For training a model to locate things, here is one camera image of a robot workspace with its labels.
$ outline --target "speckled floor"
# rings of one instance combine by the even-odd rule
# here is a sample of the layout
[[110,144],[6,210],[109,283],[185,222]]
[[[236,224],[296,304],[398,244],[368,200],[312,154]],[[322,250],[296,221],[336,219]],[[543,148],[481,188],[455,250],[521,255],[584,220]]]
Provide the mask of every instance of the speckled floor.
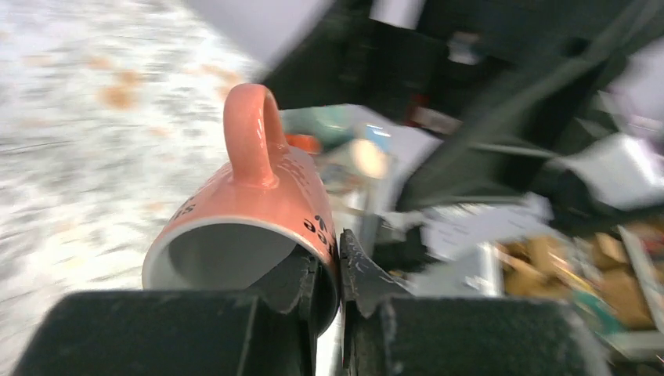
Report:
[[259,69],[173,1],[0,0],[0,374],[63,294],[140,287]]

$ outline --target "cardboard box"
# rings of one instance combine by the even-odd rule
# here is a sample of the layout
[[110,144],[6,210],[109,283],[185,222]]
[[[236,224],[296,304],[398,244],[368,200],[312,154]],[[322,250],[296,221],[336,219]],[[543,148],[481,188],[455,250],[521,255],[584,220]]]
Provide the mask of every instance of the cardboard box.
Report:
[[658,218],[652,219],[646,222],[648,225],[654,227],[660,234],[664,235],[664,217],[659,216]]
[[527,296],[552,300],[569,300],[572,298],[572,289],[562,281],[553,279],[528,291]]
[[504,276],[505,294],[525,296],[547,282],[547,276],[523,260],[511,258],[510,265],[514,270]]
[[534,237],[528,241],[530,264],[540,273],[552,277],[558,268],[565,263],[565,249],[553,237]]
[[653,270],[653,273],[655,274],[655,279],[660,284],[664,284],[664,262],[656,262],[655,270]]
[[498,244],[496,246],[496,249],[498,249],[496,257],[500,261],[500,266],[503,269],[503,275],[505,276],[509,273],[514,272],[514,267],[512,266],[513,257],[508,254],[507,248],[503,245]]
[[587,241],[591,246],[593,263],[599,270],[605,271],[630,264],[623,244],[606,233],[596,233]]
[[646,222],[635,222],[625,226],[627,230],[638,237],[657,237],[662,235],[661,229]]
[[507,246],[505,244],[495,243],[495,245],[496,245],[496,250],[500,251],[501,254],[504,254],[504,255],[509,255],[510,254],[510,250],[507,249]]
[[528,245],[525,242],[515,241],[513,243],[505,244],[508,254],[517,259],[528,261]]
[[604,273],[602,298],[615,310],[615,316],[630,330],[655,328],[650,309],[636,277],[626,269]]

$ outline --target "orange object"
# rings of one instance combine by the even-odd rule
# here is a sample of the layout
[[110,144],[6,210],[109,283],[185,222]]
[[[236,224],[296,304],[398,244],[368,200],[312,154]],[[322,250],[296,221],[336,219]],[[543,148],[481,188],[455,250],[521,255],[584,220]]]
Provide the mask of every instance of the orange object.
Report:
[[288,145],[295,146],[309,154],[319,154],[321,150],[318,139],[307,135],[286,135]]
[[303,249],[323,265],[322,333],[341,296],[337,236],[313,158],[289,147],[272,93],[240,84],[223,115],[229,163],[187,199],[152,243],[143,287],[242,290]]

